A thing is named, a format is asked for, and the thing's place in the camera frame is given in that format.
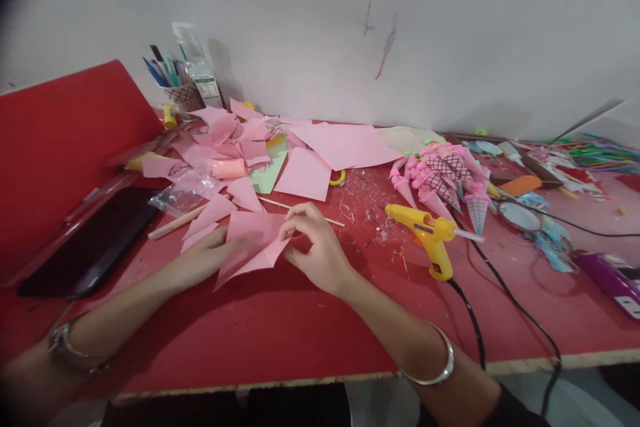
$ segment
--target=finger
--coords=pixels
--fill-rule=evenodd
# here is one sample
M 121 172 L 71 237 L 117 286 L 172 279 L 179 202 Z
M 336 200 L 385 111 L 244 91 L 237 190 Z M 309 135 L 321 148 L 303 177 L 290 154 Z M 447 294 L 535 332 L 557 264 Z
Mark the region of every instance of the finger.
M 285 259 L 289 260 L 294 266 L 298 267 L 302 272 L 305 271 L 305 259 L 307 254 L 303 254 L 293 246 L 287 246 L 284 251 Z
M 243 250 L 249 250 L 252 245 L 253 242 L 249 238 L 239 237 L 216 248 L 215 254 L 220 263 L 223 264 L 232 255 Z
M 315 220 L 320 220 L 325 218 L 322 215 L 322 212 L 318 210 L 318 207 L 316 207 L 315 204 L 311 202 L 298 203 L 297 205 L 294 205 L 293 207 L 291 207 L 287 212 L 287 216 L 285 217 L 285 220 L 289 220 L 295 215 L 305 215 Z
M 289 232 L 293 230 L 307 234 L 312 242 L 315 242 L 315 239 L 317 239 L 313 221 L 306 217 L 294 216 L 282 224 L 278 232 L 278 240 L 284 240 L 289 235 Z
M 229 226 L 218 227 L 209 235 L 202 237 L 195 245 L 197 248 L 216 248 L 225 243 Z

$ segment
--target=purple container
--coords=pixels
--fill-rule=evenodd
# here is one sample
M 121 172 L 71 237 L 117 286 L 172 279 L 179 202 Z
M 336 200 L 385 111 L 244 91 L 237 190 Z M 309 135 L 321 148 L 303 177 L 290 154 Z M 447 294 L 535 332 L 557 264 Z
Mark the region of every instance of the purple container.
M 574 257 L 573 261 L 627 316 L 640 322 L 640 291 L 618 270 L 631 268 L 624 260 L 611 254 L 585 254 Z

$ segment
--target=person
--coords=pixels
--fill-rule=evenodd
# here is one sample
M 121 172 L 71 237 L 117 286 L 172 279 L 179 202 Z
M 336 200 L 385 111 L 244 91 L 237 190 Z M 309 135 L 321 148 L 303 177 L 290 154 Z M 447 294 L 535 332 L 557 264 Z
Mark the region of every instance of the person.
M 484 372 L 438 327 L 408 312 L 347 261 L 333 228 L 312 203 L 290 209 L 281 240 L 295 231 L 309 237 L 307 253 L 284 255 L 319 289 L 349 305 L 409 379 L 437 425 L 548 425 Z M 249 240 L 224 242 L 218 228 L 156 274 L 58 329 L 10 362 L 1 373 L 3 397 L 29 425 L 46 424 L 73 399 L 154 312 L 174 295 L 211 277 Z

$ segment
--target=bracelet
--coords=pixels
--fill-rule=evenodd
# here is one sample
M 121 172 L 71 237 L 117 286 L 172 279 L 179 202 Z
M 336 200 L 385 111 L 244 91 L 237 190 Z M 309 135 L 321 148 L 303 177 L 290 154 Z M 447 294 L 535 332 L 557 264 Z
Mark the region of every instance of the bracelet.
M 101 372 L 109 367 L 108 361 L 103 362 L 96 367 L 88 368 L 72 360 L 73 357 L 80 358 L 82 360 L 101 360 L 101 358 L 99 357 L 84 354 L 83 352 L 80 352 L 79 350 L 73 348 L 73 346 L 71 345 L 71 342 L 69 341 L 71 326 L 79 318 L 80 317 L 75 318 L 74 320 L 71 320 L 70 322 L 67 322 L 66 324 L 58 327 L 51 334 L 51 338 L 49 339 L 49 346 L 47 348 L 47 350 L 49 351 L 51 362 L 53 364 L 65 367 L 75 374 L 91 375 L 95 374 L 96 372 Z
M 447 365 L 445 366 L 442 373 L 438 375 L 438 377 L 432 380 L 418 380 L 418 379 L 414 379 L 410 375 L 407 375 L 407 373 L 404 370 L 400 369 L 400 372 L 402 372 L 406 378 L 422 386 L 434 386 L 434 385 L 442 384 L 444 381 L 446 381 L 446 379 L 451 377 L 451 374 L 453 373 L 453 346 L 451 345 L 451 342 L 449 341 L 449 339 L 447 338 L 447 336 L 442 330 L 440 330 L 437 326 L 433 325 L 431 322 L 430 322 L 430 325 L 431 327 L 435 328 L 438 331 L 442 339 L 445 341 L 445 344 L 447 345 L 447 355 L 448 355 Z

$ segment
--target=green paper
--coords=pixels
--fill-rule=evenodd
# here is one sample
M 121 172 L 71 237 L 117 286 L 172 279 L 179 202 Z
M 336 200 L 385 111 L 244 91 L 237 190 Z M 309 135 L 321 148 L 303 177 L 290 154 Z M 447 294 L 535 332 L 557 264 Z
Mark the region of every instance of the green paper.
M 254 169 L 249 174 L 256 193 L 271 193 L 273 187 L 275 187 L 282 164 L 285 163 L 285 158 L 287 158 L 287 140 L 285 139 L 277 145 L 272 145 L 267 150 L 267 153 L 271 158 L 271 163 L 267 165 L 265 171 L 261 172 L 259 169 Z

